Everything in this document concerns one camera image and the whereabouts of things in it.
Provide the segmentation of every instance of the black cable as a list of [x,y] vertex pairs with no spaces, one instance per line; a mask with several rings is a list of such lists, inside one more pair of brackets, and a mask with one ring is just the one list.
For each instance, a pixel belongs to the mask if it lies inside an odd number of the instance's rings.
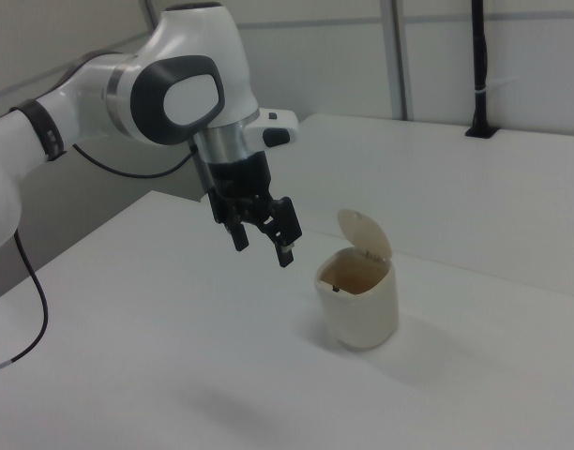
[[31,350],[34,349],[37,346],[37,344],[39,344],[39,341],[41,340],[41,338],[43,338],[43,335],[45,335],[45,330],[47,329],[47,323],[49,320],[49,313],[48,313],[48,308],[47,308],[47,298],[45,297],[45,292],[43,291],[43,288],[41,287],[41,283],[39,282],[39,280],[37,278],[37,274],[35,273],[35,270],[33,270],[33,266],[28,261],[28,257],[26,256],[26,253],[24,252],[23,243],[21,242],[21,237],[18,233],[18,230],[16,230],[16,232],[14,233],[14,241],[16,242],[16,247],[18,248],[18,252],[21,254],[21,258],[23,258],[23,263],[26,266],[26,270],[28,270],[29,275],[31,276],[31,278],[33,279],[33,282],[35,283],[35,287],[37,288],[37,291],[39,292],[39,297],[41,298],[41,305],[43,306],[43,324],[41,325],[41,330],[39,331],[39,334],[37,335],[37,337],[35,337],[35,340],[31,343],[31,345],[29,345],[26,349],[24,349],[22,352],[18,353],[13,358],[7,360],[4,363],[1,363],[0,369],[9,366],[12,363],[15,363],[16,361],[18,361],[22,357],[26,356],[29,352],[31,352]]
[[187,161],[189,161],[191,159],[191,157],[193,156],[193,152],[189,153],[186,157],[184,157],[181,162],[179,162],[177,165],[175,165],[174,167],[172,167],[171,169],[169,169],[168,171],[165,172],[160,172],[160,173],[153,173],[153,174],[146,174],[146,175],[141,175],[138,173],[126,173],[126,172],[120,172],[116,169],[113,169],[111,167],[108,167],[104,164],[102,164],[101,162],[97,161],[96,159],[94,159],[93,157],[87,155],[84,150],[79,147],[79,145],[77,145],[76,143],[72,145],[74,147],[74,149],[79,152],[79,155],[81,155],[83,158],[87,159],[89,162],[92,162],[93,164],[95,164],[96,166],[100,167],[101,169],[103,169],[104,171],[113,173],[115,175],[120,175],[120,176],[126,176],[127,178],[138,178],[138,179],[142,179],[142,180],[150,180],[152,178],[161,178],[162,176],[166,176],[166,175],[170,175],[173,172],[178,171],[181,167],[183,167]]
[[[114,174],[120,175],[120,176],[125,176],[127,178],[139,178],[139,179],[145,179],[145,180],[152,179],[152,178],[161,178],[162,176],[170,175],[171,173],[178,171],[181,167],[183,167],[187,163],[187,161],[189,161],[191,159],[191,157],[193,157],[193,154],[195,153],[194,150],[191,150],[191,152],[189,152],[189,154],[186,157],[184,157],[177,165],[175,165],[174,167],[172,167],[168,171],[164,171],[164,172],[160,172],[160,173],[152,173],[152,174],[138,174],[138,173],[120,172],[116,169],[108,167],[108,166],[102,164],[101,162],[97,161],[93,157],[87,155],[84,152],[84,150],[81,147],[79,147],[79,145],[77,145],[76,143],[72,146],[79,153],[79,155],[86,158],[89,162],[92,162],[93,164],[100,167],[104,171],[114,173]],[[16,247],[18,248],[18,251],[21,254],[21,258],[23,258],[23,262],[24,262],[24,265],[26,266],[26,270],[28,270],[28,273],[30,274],[31,278],[33,279],[33,282],[35,283],[35,286],[37,287],[37,291],[39,292],[39,297],[41,299],[41,305],[43,306],[43,324],[41,325],[41,330],[39,331],[39,334],[37,335],[35,340],[31,343],[31,345],[29,345],[26,349],[24,349],[22,352],[18,353],[13,358],[7,360],[4,363],[1,363],[0,369],[5,368],[5,367],[9,366],[10,364],[15,363],[16,361],[18,361],[22,357],[26,356],[29,352],[31,352],[34,349],[37,346],[37,344],[39,344],[39,341],[41,340],[41,338],[43,338],[43,335],[45,335],[45,330],[47,329],[47,323],[49,320],[49,312],[48,312],[48,308],[47,308],[47,298],[45,297],[45,292],[43,291],[43,288],[41,287],[41,283],[39,283],[39,280],[37,278],[37,274],[35,274],[35,270],[33,270],[33,266],[28,261],[28,257],[26,256],[26,253],[24,252],[23,243],[21,242],[21,237],[18,233],[18,230],[16,230],[16,232],[14,233],[14,241],[16,242]]]

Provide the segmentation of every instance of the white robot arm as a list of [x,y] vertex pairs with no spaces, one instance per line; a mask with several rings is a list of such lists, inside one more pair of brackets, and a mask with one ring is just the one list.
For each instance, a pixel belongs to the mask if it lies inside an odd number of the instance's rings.
[[268,192],[264,150],[296,134],[292,112],[258,107],[225,7],[169,8],[136,54],[86,55],[50,92],[0,118],[0,247],[20,221],[20,182],[65,147],[97,136],[157,145],[192,137],[213,181],[216,222],[237,250],[248,245],[242,222],[256,225],[275,244],[280,265],[287,265],[301,230],[291,201]]

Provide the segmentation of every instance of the black joint ring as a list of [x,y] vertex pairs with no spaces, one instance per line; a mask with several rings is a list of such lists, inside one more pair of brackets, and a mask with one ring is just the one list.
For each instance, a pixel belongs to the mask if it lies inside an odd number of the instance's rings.
[[47,110],[38,101],[30,98],[11,108],[10,112],[12,111],[20,111],[26,116],[33,126],[33,130],[37,133],[43,151],[48,156],[49,161],[54,161],[66,153],[58,127]]

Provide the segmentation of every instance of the open lid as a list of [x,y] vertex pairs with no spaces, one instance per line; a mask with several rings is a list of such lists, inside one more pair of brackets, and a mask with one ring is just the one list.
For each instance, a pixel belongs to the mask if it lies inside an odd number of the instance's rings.
[[343,235],[354,247],[382,260],[391,259],[391,246],[377,222],[351,209],[341,209],[337,220]]

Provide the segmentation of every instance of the table surface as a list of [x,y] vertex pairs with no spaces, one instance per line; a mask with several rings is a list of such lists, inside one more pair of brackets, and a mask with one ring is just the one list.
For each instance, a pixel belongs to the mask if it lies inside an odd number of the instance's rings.
[[[39,270],[50,328],[0,371],[0,449],[574,449],[574,297],[396,254],[398,331],[327,334],[316,268],[208,207],[152,192]],[[27,280],[0,299],[0,362],[37,333]]]
[[574,136],[466,129],[315,114],[266,151],[272,192],[309,230],[352,208],[400,253],[574,295]]

